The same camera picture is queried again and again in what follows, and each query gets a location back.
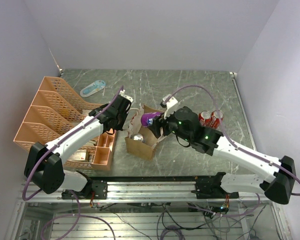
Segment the purple soda can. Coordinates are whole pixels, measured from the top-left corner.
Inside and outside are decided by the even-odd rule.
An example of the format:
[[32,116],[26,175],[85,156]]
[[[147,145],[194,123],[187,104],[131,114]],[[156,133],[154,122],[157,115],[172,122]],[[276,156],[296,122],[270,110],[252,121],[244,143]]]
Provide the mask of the purple soda can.
[[141,116],[140,122],[143,127],[149,127],[153,124],[154,118],[160,116],[162,112],[148,112]]
[[144,136],[143,136],[142,134],[140,134],[140,133],[133,134],[133,135],[131,136],[131,139],[134,140],[134,141],[142,142],[142,143],[145,142]]

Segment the printed canvas burlap bag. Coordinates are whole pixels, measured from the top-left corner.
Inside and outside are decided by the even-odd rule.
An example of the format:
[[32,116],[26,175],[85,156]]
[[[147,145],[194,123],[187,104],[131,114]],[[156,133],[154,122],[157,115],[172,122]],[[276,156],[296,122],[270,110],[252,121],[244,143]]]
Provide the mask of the printed canvas burlap bag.
[[[166,136],[163,135],[156,138],[150,129],[143,127],[141,124],[143,114],[154,112],[162,111],[151,108],[145,104],[142,105],[128,122],[127,137],[125,137],[126,151],[133,156],[149,161],[153,159],[158,144],[166,138]],[[135,134],[141,134],[144,141],[132,139]]]

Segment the red cola can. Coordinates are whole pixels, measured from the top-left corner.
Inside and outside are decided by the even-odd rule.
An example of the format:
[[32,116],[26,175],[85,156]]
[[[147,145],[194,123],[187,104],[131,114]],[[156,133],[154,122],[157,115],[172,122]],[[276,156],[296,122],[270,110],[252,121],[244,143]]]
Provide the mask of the red cola can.
[[203,127],[209,127],[211,125],[211,121],[212,121],[212,114],[211,114],[211,112],[204,110],[199,113],[198,119],[199,119],[200,124]]
[[210,128],[217,129],[220,126],[220,123],[224,119],[224,113],[221,110],[215,110],[211,113],[211,124]]

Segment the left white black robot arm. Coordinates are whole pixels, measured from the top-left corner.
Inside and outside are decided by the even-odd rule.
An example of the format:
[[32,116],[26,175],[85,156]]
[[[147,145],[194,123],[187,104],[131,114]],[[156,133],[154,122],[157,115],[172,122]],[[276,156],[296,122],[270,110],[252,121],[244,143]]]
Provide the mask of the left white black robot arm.
[[23,199],[29,200],[26,192],[30,183],[46,194],[72,190],[79,198],[88,198],[92,193],[88,177],[78,171],[65,170],[64,164],[93,138],[110,130],[121,131],[132,102],[133,98],[128,95],[116,95],[110,103],[91,110],[83,121],[64,135],[46,144],[33,144],[24,169]]

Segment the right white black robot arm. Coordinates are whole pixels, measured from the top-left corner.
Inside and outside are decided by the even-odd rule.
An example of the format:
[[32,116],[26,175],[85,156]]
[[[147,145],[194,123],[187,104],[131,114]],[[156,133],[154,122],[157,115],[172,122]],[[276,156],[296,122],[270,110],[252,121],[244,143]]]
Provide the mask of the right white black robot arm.
[[198,115],[187,106],[168,117],[161,112],[153,113],[150,117],[143,115],[141,124],[150,129],[156,138],[174,134],[177,140],[186,141],[188,148],[231,160],[252,172],[244,175],[224,174],[210,186],[214,197],[245,192],[263,194],[281,205],[289,203],[296,175],[295,162],[291,157],[268,156],[231,141],[222,132],[202,126]]

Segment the blue white oval package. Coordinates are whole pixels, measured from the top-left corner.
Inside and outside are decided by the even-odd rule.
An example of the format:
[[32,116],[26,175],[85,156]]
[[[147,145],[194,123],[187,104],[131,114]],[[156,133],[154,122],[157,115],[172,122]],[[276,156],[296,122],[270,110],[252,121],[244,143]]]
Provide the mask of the blue white oval package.
[[83,98],[87,98],[99,91],[102,91],[106,87],[106,82],[104,80],[96,80],[88,86],[84,87],[80,91],[80,96]]

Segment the red white printed box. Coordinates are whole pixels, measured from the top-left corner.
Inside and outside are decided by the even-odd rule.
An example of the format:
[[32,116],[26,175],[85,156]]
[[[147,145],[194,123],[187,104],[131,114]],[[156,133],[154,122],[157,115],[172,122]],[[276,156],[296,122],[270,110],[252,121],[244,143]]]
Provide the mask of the red white printed box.
[[86,162],[89,158],[89,152],[86,149],[75,151],[69,158],[69,161]]

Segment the orange plastic desk organizer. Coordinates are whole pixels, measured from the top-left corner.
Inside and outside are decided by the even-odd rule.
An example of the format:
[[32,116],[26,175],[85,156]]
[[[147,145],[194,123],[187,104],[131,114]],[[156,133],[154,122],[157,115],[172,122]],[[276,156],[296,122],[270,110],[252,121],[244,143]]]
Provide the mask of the orange plastic desk organizer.
[[[98,103],[84,101],[71,86],[60,77],[45,76],[30,107],[13,139],[26,151],[40,142],[46,144],[71,130],[81,122],[87,111],[98,108]],[[85,144],[89,161],[68,160],[66,169],[79,169],[87,172],[111,169],[116,135],[103,133],[95,137],[96,145]]]

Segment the aluminium mounting rail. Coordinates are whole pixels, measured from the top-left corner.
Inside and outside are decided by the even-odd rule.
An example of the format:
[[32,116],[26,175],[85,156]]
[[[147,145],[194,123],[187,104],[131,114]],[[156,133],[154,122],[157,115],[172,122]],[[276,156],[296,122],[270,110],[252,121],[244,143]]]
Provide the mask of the aluminium mounting rail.
[[[94,199],[97,203],[149,203],[149,202],[200,202],[205,200],[223,202],[226,198],[197,199],[194,193],[194,181],[166,181],[166,182],[107,182],[107,198]],[[255,193],[239,192],[233,201],[257,201]],[[29,203],[66,203],[75,200],[68,190],[58,189],[51,194],[40,191]],[[90,199],[79,199],[88,203]]]

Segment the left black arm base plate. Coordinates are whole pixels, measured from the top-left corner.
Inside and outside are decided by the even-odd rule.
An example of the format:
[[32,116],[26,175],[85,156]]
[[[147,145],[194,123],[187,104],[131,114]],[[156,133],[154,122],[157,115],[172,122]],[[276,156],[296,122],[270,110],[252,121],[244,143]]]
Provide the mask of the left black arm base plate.
[[79,200],[105,200],[108,194],[108,184],[105,180],[89,179],[81,191],[73,191]]

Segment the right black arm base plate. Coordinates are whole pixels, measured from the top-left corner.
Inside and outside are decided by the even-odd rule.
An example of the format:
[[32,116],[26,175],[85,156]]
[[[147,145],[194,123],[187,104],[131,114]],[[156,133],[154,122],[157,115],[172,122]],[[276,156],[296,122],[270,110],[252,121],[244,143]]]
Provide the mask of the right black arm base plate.
[[194,177],[195,189],[191,191],[197,199],[225,199],[228,195],[231,199],[239,197],[238,192],[228,193],[221,188],[221,180],[225,172],[218,172],[216,175],[202,175]]

